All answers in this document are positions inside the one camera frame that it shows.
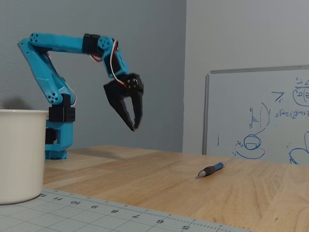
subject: white mug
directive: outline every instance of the white mug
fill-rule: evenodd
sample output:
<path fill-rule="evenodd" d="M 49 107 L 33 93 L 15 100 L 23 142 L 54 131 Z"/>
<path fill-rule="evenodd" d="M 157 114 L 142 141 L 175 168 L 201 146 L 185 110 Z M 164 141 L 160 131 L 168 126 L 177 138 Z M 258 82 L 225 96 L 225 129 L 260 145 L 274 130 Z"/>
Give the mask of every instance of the white mug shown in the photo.
<path fill-rule="evenodd" d="M 0 110 L 0 205 L 40 195 L 47 113 Z"/>

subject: gray wall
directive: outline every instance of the gray wall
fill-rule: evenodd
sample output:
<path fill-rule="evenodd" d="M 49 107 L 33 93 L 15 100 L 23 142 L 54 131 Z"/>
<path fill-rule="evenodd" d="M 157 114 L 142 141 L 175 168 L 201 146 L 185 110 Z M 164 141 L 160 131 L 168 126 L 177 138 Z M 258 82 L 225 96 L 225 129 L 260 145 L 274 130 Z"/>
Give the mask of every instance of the gray wall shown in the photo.
<path fill-rule="evenodd" d="M 77 93 L 74 148 L 120 145 L 181 151 L 185 0 L 8 0 L 0 6 L 0 102 L 48 109 L 17 42 L 33 31 L 118 39 L 130 70 L 145 84 L 144 115 L 131 132 L 109 106 L 103 65 L 89 56 L 51 53 L 54 65 Z"/>

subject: whiteboard frame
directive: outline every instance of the whiteboard frame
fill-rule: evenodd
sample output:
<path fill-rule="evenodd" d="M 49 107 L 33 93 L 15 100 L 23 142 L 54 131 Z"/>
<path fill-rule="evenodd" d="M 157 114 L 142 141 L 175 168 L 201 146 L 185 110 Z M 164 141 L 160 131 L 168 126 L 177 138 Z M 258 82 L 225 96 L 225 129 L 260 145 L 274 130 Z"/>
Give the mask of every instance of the whiteboard frame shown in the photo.
<path fill-rule="evenodd" d="M 295 65 L 295 66 L 281 66 L 268 68 L 248 68 L 248 69 L 227 69 L 227 70 L 213 70 L 206 76 L 205 84 L 205 103 L 204 103 L 204 124 L 203 124 L 203 145 L 202 154 L 207 154 L 207 125 L 208 125 L 208 106 L 209 106 L 209 80 L 210 74 L 221 73 L 251 73 L 251 72 L 268 72 L 268 71 L 282 71 L 282 70 L 299 70 L 309 69 L 309 65 Z"/>

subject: white wall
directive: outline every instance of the white wall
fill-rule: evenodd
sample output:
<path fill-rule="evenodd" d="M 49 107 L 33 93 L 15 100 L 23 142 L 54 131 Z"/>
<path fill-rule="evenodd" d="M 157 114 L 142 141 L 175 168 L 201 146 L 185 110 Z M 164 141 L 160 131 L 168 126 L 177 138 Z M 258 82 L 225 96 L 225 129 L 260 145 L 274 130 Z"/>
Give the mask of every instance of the white wall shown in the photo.
<path fill-rule="evenodd" d="M 309 1 L 188 0 L 183 152 L 202 152 L 211 70 L 309 64 Z"/>

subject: whiteboard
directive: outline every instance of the whiteboard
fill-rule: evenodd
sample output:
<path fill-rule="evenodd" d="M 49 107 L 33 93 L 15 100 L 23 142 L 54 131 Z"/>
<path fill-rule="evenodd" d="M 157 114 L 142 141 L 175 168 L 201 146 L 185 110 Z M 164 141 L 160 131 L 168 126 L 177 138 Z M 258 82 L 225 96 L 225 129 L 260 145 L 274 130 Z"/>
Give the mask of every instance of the whiteboard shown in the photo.
<path fill-rule="evenodd" d="M 309 69 L 211 72 L 206 154 L 309 164 Z"/>

